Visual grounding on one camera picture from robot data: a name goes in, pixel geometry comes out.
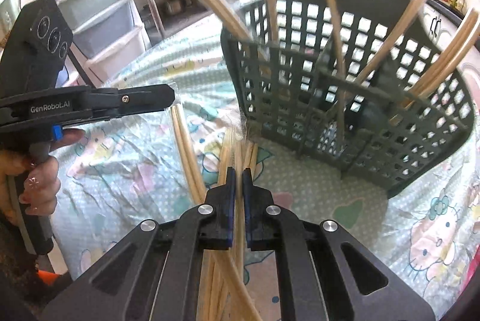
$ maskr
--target green plastic basket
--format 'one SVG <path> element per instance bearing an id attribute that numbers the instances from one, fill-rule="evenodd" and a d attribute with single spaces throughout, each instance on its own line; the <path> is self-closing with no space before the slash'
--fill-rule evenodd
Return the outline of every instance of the green plastic basket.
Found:
<path id="1" fill-rule="evenodd" d="M 342 16 L 346 81 L 337 62 L 325 0 L 278 0 L 280 43 L 268 42 L 265 0 L 239 13 L 255 41 L 239 42 L 225 28 L 222 49 L 249 127 L 267 139 L 362 177 L 398 194 L 468 139 L 474 122 L 468 89 L 453 72 L 428 100 L 399 106 L 440 50 L 416 19 L 381 67 L 352 83 L 382 44 L 410 0 L 337 0 Z M 337 143 L 337 90 L 346 101 L 345 140 Z"/>

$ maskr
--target silver screw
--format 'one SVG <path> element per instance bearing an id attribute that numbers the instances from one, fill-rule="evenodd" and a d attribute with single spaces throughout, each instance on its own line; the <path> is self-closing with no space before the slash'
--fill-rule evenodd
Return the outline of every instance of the silver screw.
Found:
<path id="1" fill-rule="evenodd" d="M 280 211 L 281 211 L 281 208 L 278 207 L 278 206 L 268 206 L 266 208 L 266 211 L 267 211 L 267 214 L 268 215 L 279 215 L 280 214 Z"/>
<path id="2" fill-rule="evenodd" d="M 326 220 L 323 223 L 323 229 L 326 230 L 327 232 L 335 232 L 338 229 L 338 225 L 333 220 Z"/>
<path id="3" fill-rule="evenodd" d="M 213 207 L 210 205 L 201 205 L 201 206 L 198 206 L 198 212 L 201 215 L 208 215 L 213 212 Z"/>
<path id="4" fill-rule="evenodd" d="M 140 229 L 142 229 L 144 232 L 151 232 L 153 229 L 155 229 L 155 222 L 152 220 L 144 220 L 140 224 Z"/>

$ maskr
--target blue button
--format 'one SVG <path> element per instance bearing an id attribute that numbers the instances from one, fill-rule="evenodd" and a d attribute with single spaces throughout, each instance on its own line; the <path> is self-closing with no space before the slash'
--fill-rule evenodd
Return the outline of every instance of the blue button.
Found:
<path id="1" fill-rule="evenodd" d="M 55 141 L 62 139 L 63 138 L 62 126 L 58 124 L 56 124 L 55 126 L 52 126 L 52 135 Z"/>

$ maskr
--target camera lens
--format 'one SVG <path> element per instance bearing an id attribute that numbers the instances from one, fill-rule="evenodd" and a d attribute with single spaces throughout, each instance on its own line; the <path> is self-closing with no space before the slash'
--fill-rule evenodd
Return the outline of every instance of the camera lens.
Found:
<path id="1" fill-rule="evenodd" d="M 62 45 L 60 46 L 60 51 L 59 51 L 60 58 L 64 58 L 66 56 L 67 50 L 68 50 L 68 44 L 67 42 L 63 42 Z"/>
<path id="2" fill-rule="evenodd" d="M 40 20 L 40 23 L 38 24 L 37 33 L 40 39 L 43 39 L 45 37 L 45 35 L 49 31 L 49 27 L 50 27 L 50 19 L 48 16 L 45 16 L 42 18 L 42 20 Z"/>
<path id="3" fill-rule="evenodd" d="M 60 43 L 60 31 L 58 28 L 54 28 L 49 37 L 49 51 L 52 53 L 55 52 Z"/>

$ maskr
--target human hand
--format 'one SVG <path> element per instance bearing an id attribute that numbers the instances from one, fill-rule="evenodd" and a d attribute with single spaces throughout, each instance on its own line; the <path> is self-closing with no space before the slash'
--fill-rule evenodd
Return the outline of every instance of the human hand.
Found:
<path id="1" fill-rule="evenodd" d="M 75 144 L 83 135 L 83 130 L 66 129 L 63 138 L 54 142 L 50 151 Z M 35 166 L 28 156 L 8 150 L 0 151 L 0 210 L 12 224 L 17 225 L 18 221 L 10 200 L 7 176 L 18 176 L 31 171 L 25 180 L 25 190 L 19 196 L 19 201 L 30 205 L 26 214 L 47 216 L 53 214 L 57 206 L 56 194 L 61 186 L 58 170 L 58 161 L 52 156 L 43 164 Z"/>

